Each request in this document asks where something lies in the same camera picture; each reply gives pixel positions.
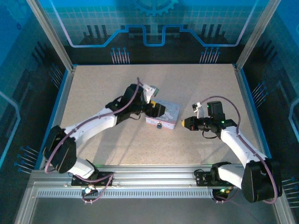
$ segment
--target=small box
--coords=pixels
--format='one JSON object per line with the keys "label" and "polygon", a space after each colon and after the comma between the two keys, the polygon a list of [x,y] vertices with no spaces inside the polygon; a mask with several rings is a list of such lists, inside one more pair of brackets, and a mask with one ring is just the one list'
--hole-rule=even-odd
{"label": "small box", "polygon": [[156,125],[157,128],[166,127],[169,129],[174,129],[178,120],[178,113],[180,106],[165,100],[154,100],[157,104],[162,104],[166,107],[164,115],[158,118],[150,118],[145,116],[145,120],[149,124]]}

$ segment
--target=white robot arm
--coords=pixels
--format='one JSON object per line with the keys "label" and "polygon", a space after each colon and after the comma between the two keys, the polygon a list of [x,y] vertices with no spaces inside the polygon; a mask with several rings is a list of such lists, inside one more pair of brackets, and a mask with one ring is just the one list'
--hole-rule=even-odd
{"label": "white robot arm", "polygon": [[158,90],[140,82],[131,84],[123,96],[108,103],[94,116],[64,129],[53,127],[43,155],[59,173],[69,172],[91,181],[98,179],[97,168],[90,161],[77,158],[77,148],[96,134],[130,118],[131,114],[140,115],[143,112],[149,117],[162,116],[165,107],[151,100]]}
{"label": "white robot arm", "polygon": [[[199,103],[192,105],[194,112],[198,112],[200,106]],[[229,162],[216,163],[209,174],[212,183],[220,185],[221,182],[229,182],[235,185],[251,203],[274,198],[273,185],[277,188],[277,197],[281,196],[279,163],[258,151],[238,130],[238,125],[233,120],[225,119],[220,101],[208,102],[207,108],[209,117],[189,117],[182,125],[191,131],[215,133],[215,137],[232,149],[244,167],[240,169]]]}

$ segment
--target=speckled surface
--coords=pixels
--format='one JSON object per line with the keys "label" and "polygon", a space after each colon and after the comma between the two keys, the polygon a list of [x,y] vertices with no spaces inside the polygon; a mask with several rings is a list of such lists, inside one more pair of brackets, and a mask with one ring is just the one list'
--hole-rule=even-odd
{"label": "speckled surface", "polygon": [[[240,111],[241,132],[257,146],[231,64],[78,66],[61,127],[93,116],[136,83],[137,77],[160,89],[157,98],[180,105],[179,121],[195,116],[191,105],[198,101],[213,95],[229,98]],[[223,100],[222,104],[227,119],[237,122],[233,107]],[[239,162],[219,139],[204,139],[201,132],[191,132],[180,123],[174,130],[158,129],[147,124],[144,115],[95,135],[77,149],[77,155],[97,165]]]}

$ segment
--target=enclosure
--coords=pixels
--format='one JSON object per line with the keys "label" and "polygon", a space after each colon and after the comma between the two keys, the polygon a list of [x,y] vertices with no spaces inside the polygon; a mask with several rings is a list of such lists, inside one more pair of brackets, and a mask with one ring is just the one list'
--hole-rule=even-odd
{"label": "enclosure", "polygon": [[[87,214],[103,223],[297,223],[298,1],[4,0],[0,12],[3,223],[83,223]],[[103,198],[84,205],[67,173],[44,172],[50,129],[95,115],[137,78],[159,88],[157,102],[179,105],[176,126],[158,129],[142,115],[78,147],[77,157],[115,172]],[[241,193],[216,204],[212,189],[196,186],[196,169],[241,167],[223,141],[181,125],[194,103],[217,95],[236,104],[248,141],[279,161],[284,192],[274,205]]]}

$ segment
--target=gear logo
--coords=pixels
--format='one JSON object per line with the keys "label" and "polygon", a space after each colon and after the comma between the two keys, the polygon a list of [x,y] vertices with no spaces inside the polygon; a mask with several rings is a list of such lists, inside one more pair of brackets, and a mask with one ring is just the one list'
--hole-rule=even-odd
{"label": "gear logo", "polygon": [[27,14],[26,0],[0,0],[11,17],[19,24]]}
{"label": "gear logo", "polygon": [[140,13],[145,13],[147,16],[168,13],[169,9],[174,9],[174,5],[178,4],[178,0],[132,0],[132,2]]}

